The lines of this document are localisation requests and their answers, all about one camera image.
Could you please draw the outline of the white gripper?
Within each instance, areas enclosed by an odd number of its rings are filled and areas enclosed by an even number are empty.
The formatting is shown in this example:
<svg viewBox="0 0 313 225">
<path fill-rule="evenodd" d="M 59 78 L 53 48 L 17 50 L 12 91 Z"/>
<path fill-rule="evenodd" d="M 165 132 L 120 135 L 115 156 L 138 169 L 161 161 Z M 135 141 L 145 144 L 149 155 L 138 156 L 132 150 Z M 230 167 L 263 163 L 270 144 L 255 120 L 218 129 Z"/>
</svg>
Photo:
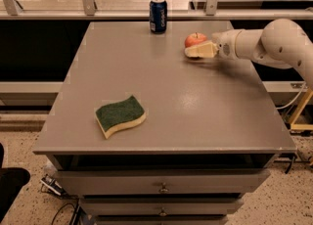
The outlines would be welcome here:
<svg viewBox="0 0 313 225">
<path fill-rule="evenodd" d="M 224 59 L 236 60 L 236 41 L 241 29 L 231 29 L 223 32 L 214 32 L 212 41 L 204 41 L 185 49 L 188 58 L 214 58 L 218 56 Z"/>
</svg>

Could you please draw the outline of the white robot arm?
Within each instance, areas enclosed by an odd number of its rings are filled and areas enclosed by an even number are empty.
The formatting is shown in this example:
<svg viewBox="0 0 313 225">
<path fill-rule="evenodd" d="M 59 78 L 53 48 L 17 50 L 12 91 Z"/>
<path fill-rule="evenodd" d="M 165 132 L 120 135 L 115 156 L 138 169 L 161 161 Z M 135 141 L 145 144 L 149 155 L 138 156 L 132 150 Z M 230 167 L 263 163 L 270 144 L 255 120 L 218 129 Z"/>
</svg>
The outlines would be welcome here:
<svg viewBox="0 0 313 225">
<path fill-rule="evenodd" d="M 189 59 L 245 59 L 271 68 L 294 68 L 313 88 L 313 43 L 295 22 L 278 19 L 263 29 L 215 32 L 212 39 L 185 49 Z"/>
</svg>

